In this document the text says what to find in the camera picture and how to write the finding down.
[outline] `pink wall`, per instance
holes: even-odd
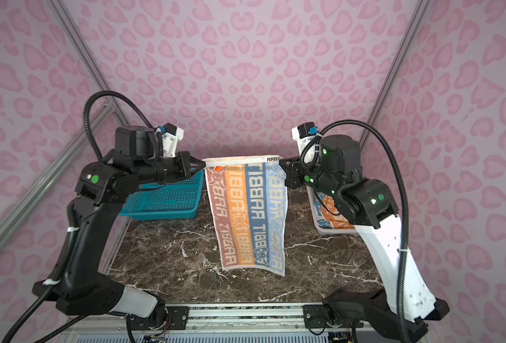
[[[215,157],[296,155],[298,123],[365,119],[416,1],[65,3],[112,88]]]
[[[506,0],[436,3],[377,122],[404,175],[412,254],[451,309],[439,342],[506,341]],[[373,137],[369,177],[393,185]]]
[[[113,147],[117,125],[111,117],[95,135],[103,153]],[[0,253],[0,341],[36,299],[32,294],[34,282],[46,278],[57,261],[68,227],[66,205],[76,196],[74,187],[78,174],[87,163],[95,160],[92,149],[86,147]],[[124,223],[125,219],[119,217],[112,227],[101,269],[116,237],[124,229]],[[44,303],[20,329],[14,341],[35,341],[61,326],[66,318],[55,309],[54,303]]]
[[[0,219],[81,127],[95,86],[43,1],[0,1]]]

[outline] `teal plastic basket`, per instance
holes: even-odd
[[[202,195],[204,171],[194,177],[151,190],[136,192],[127,198],[119,213],[135,220],[194,218]],[[158,188],[158,183],[143,184],[140,188]]]

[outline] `marble tabletop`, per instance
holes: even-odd
[[[337,288],[382,287],[357,234],[319,234],[306,190],[290,190],[288,196],[285,277],[255,268],[222,271],[206,191],[195,218],[132,221],[109,276],[167,302],[321,301]]]

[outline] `white cable tie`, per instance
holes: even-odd
[[[47,279],[47,280],[45,280],[45,281],[43,282],[43,284],[44,284],[45,286],[49,286],[49,285],[56,285],[56,284],[58,284],[59,282],[60,282],[60,280],[56,280],[56,281],[55,281],[55,280],[53,280],[53,279]]]

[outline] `colorful towel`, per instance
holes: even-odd
[[[205,159],[208,195],[223,270],[285,275],[288,201],[279,156]]]
[[[338,213],[339,211],[335,207],[335,202],[333,201],[333,198],[331,196],[327,196],[323,193],[318,193],[320,196],[320,199],[324,203],[325,207],[327,207],[332,213]],[[316,217],[314,218],[315,221],[318,222],[318,225],[322,229],[354,229],[354,225],[348,222],[348,219],[346,219],[344,216],[334,216],[331,213],[329,213],[316,199],[315,196],[312,196],[312,199],[314,199],[314,206],[316,207]]]

